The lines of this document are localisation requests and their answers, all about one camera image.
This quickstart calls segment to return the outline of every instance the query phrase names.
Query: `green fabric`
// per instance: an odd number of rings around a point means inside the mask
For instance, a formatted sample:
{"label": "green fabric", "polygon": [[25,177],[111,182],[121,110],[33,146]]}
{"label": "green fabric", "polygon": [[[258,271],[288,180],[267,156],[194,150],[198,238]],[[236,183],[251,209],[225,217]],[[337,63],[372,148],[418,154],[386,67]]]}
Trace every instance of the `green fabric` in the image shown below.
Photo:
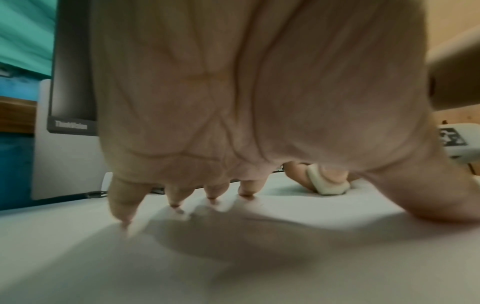
{"label": "green fabric", "polygon": [[0,62],[51,75],[56,9],[57,0],[0,0]]}

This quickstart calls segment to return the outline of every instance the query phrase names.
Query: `table surface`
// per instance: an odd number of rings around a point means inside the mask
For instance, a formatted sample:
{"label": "table surface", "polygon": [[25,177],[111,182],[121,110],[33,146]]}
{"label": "table surface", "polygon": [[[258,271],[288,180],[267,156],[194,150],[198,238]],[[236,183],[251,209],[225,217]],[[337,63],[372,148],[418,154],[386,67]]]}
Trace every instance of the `table surface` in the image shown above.
{"label": "table surface", "polygon": [[150,195],[0,215],[0,303],[479,303],[480,228],[406,215],[365,181],[320,197],[272,174],[256,199]]}

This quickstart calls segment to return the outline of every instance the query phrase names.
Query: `qr code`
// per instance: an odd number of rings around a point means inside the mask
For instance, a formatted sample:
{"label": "qr code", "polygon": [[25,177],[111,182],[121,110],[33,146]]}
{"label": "qr code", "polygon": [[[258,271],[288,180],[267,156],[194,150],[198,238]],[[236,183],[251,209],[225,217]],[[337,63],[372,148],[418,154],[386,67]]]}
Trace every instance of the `qr code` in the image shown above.
{"label": "qr code", "polygon": [[444,147],[466,146],[465,139],[454,128],[442,128],[440,131],[440,140]]}

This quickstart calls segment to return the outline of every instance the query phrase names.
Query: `thinkvision logo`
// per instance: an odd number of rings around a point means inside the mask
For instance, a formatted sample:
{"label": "thinkvision logo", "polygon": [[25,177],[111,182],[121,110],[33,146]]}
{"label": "thinkvision logo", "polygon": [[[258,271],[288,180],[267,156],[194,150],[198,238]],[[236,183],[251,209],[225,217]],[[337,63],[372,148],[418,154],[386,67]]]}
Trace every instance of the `thinkvision logo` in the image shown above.
{"label": "thinkvision logo", "polygon": [[61,128],[69,128],[69,129],[80,129],[80,130],[87,130],[89,127],[84,124],[79,124],[76,122],[63,122],[60,120],[55,120],[55,126]]}

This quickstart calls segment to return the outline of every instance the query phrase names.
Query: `brown wooden shelf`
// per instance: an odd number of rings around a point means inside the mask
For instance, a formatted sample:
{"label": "brown wooden shelf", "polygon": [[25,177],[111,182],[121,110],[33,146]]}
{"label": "brown wooden shelf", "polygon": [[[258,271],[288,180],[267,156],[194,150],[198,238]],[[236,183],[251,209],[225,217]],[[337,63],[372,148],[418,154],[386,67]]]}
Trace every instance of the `brown wooden shelf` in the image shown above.
{"label": "brown wooden shelf", "polygon": [[0,96],[0,132],[33,134],[37,103]]}

